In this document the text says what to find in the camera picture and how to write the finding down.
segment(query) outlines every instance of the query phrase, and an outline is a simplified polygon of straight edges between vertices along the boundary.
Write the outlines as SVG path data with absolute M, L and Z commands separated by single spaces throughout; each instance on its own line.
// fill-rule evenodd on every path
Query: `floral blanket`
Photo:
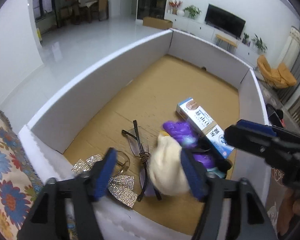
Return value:
M 9 120 L 0 111 L 0 232 L 7 240 L 17 239 L 42 187 Z M 76 238 L 73 220 L 68 228 L 70 237 Z

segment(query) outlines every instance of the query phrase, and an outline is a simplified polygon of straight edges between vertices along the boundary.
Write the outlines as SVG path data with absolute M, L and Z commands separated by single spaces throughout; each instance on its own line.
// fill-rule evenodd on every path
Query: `purple glove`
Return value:
M 167 121 L 162 127 L 182 147 L 193 148 L 197 146 L 198 138 L 194 136 L 190 125 L 187 122 Z
M 216 166 L 215 163 L 214 163 L 214 159 L 210 154 L 194 153 L 193 158 L 197 162 L 201 162 L 203 164 L 203 166 L 206 167 L 206 169 L 212 169 Z

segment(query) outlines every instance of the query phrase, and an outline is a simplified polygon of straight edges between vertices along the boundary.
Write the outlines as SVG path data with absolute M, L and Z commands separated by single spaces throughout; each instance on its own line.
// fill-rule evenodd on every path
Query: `potted plant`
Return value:
M 248 45 L 249 37 L 249 34 L 243 33 L 242 43 Z
M 189 18 L 194 19 L 196 16 L 198 16 L 201 11 L 199 10 L 198 7 L 194 6 L 194 5 L 190 5 L 186 8 L 183 9 L 183 11 L 188 11 L 189 12 Z
M 177 0 L 169 1 L 169 5 L 172 8 L 172 14 L 177 14 L 177 10 L 181 6 L 181 4 L 182 4 L 182 1 L 179 1 L 179 2 Z
M 268 49 L 268 47 L 266 46 L 266 44 L 263 43 L 261 37 L 258 38 L 258 36 L 256 34 L 254 34 L 255 37 L 252 38 L 252 41 L 254 42 L 254 45 L 258 48 L 258 53 L 264 53 L 266 52 L 266 50 Z

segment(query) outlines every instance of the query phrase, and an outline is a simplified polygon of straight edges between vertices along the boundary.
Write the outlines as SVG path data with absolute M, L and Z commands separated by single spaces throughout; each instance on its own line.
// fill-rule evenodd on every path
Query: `window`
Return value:
M 39 0 L 33 0 L 33 14 L 34 18 L 40 18 L 41 17 L 41 12 L 40 12 L 40 3 Z
M 52 0 L 42 0 L 42 8 L 44 13 L 52 12 Z
M 54 0 L 33 0 L 34 18 L 43 17 L 46 13 L 50 13 L 54 9 Z

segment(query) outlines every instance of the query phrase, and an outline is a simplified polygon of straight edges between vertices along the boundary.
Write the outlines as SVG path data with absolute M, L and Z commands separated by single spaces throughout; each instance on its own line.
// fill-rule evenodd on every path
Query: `white cabinet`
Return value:
M 206 41 L 211 41 L 213 36 L 214 28 L 210 27 L 206 24 L 201 24 L 199 22 L 195 22 L 191 19 L 188 19 L 188 28 L 187 31 L 195 36 L 198 36 Z
M 252 50 L 252 48 L 240 42 L 234 53 L 238 58 L 242 59 L 248 65 L 257 66 L 258 53 Z
M 182 30 L 182 31 L 187 31 L 187 26 L 188 26 L 188 22 L 189 20 L 185 17 L 181 17 L 175 14 L 169 14 L 169 13 L 165 13 L 164 18 L 166 20 L 170 20 L 173 22 L 172 27 L 178 30 Z
M 169 14 L 166 12 L 164 18 L 173 22 L 173 28 L 188 32 L 206 41 L 212 42 L 213 44 L 216 44 L 217 42 L 216 34 L 220 34 L 227 39 L 236 42 L 238 44 L 238 47 L 236 49 L 232 48 L 231 52 L 234 51 L 234 54 L 238 58 L 243 60 L 251 67 L 257 66 L 257 59 L 259 55 L 255 51 L 253 51 L 252 48 L 249 48 L 247 45 L 243 44 L 241 41 L 236 40 L 234 37 L 204 23 L 199 23 L 195 20 L 181 17 L 175 14 Z M 221 47 L 226 49 L 227 43 L 221 43 Z

